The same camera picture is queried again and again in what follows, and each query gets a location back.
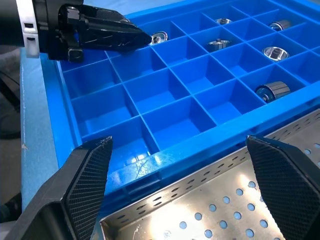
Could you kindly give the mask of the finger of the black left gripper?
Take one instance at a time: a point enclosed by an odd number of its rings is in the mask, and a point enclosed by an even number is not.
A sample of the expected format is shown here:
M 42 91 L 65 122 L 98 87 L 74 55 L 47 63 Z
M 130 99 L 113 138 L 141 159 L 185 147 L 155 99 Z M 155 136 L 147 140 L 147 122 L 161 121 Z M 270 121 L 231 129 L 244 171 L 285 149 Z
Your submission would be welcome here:
M 88 23 L 131 22 L 129 19 L 115 10 L 94 7 L 90 5 L 82 5 L 81 14 Z
M 84 49 L 130 52 L 151 42 L 152 37 L 131 22 L 85 20 L 79 26 L 79 45 Z

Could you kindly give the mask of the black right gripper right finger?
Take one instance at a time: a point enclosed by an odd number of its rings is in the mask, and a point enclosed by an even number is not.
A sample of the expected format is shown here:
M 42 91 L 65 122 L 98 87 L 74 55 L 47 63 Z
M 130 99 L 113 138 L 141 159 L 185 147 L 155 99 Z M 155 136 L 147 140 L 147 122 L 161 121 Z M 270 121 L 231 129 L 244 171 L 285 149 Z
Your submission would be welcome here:
M 287 240 L 320 238 L 320 170 L 299 148 L 248 135 L 245 141 L 260 193 Z

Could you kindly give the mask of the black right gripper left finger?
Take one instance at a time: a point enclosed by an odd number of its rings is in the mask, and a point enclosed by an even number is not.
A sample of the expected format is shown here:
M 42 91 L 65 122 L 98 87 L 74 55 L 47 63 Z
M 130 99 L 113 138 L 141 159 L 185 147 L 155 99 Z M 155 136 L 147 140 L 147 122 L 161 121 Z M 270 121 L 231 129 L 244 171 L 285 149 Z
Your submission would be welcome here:
M 104 200 L 111 136 L 75 148 L 42 184 L 6 240 L 89 240 Z

